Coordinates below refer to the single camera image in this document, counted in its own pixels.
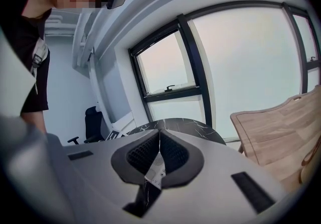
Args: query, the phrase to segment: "black window frame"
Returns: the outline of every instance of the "black window frame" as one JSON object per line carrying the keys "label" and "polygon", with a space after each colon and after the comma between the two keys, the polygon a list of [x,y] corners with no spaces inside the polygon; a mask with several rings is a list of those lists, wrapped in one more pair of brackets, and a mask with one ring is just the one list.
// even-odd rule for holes
{"label": "black window frame", "polygon": [[[138,90],[140,93],[140,97],[143,102],[143,106],[145,108],[147,118],[150,122],[152,122],[153,120],[147,104],[148,102],[182,98],[182,97],[201,94],[203,97],[206,124],[209,126],[212,126],[211,102],[210,102],[210,96],[209,96],[209,90],[207,86],[205,71],[204,71],[203,63],[201,61],[200,52],[198,50],[195,38],[190,29],[188,21],[204,15],[208,15],[208,14],[212,14],[220,11],[239,9],[239,8],[252,8],[252,7],[283,9],[283,12],[287,17],[287,20],[291,26],[293,35],[296,39],[296,43],[297,43],[298,51],[300,55],[301,80],[302,80],[301,93],[307,93],[308,71],[311,69],[315,69],[315,68],[320,69],[319,84],[321,85],[320,44],[318,42],[317,35],[315,32],[314,26],[312,24],[311,18],[309,17],[308,12],[306,10],[300,9],[295,6],[289,6],[287,3],[277,3],[277,2],[269,2],[269,1],[234,1],[234,2],[217,4],[217,5],[213,5],[213,6],[209,6],[209,7],[205,7],[205,8],[193,11],[186,15],[183,15],[183,14],[178,15],[175,20],[157,29],[156,31],[151,33],[149,36],[147,36],[145,39],[141,40],[139,43],[137,43],[135,46],[133,46],[131,49],[128,50],[134,76],[135,76]],[[294,19],[294,15],[304,17],[308,20],[308,23],[313,35],[314,44],[317,50],[316,60],[313,60],[310,62],[307,61],[302,36],[298,28],[298,25]],[[166,93],[147,95],[136,58],[144,50],[146,50],[153,44],[157,43],[161,39],[169,36],[170,34],[173,34],[177,30],[180,32],[182,36],[182,39],[188,54],[196,87],[183,88],[180,90],[175,90],[175,91],[166,92]]]}

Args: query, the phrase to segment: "office chair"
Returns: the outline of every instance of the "office chair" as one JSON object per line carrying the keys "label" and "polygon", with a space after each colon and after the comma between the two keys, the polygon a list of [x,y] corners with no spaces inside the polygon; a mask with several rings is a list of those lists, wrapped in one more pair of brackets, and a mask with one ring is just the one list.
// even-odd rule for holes
{"label": "office chair", "polygon": [[[84,143],[94,143],[105,140],[104,137],[107,137],[108,130],[101,111],[96,111],[96,107],[94,106],[88,108],[85,114],[86,140]],[[76,145],[78,145],[78,138],[79,137],[74,137],[68,140],[68,143],[74,142]]]}

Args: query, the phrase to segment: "round table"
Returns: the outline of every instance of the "round table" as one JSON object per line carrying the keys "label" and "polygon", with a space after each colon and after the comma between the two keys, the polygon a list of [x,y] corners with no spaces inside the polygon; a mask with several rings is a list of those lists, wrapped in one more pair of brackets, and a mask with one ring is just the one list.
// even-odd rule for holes
{"label": "round table", "polygon": [[128,132],[128,135],[136,134],[145,130],[165,129],[181,132],[194,137],[210,140],[216,143],[226,145],[221,136],[210,126],[185,118],[171,118],[150,122]]}

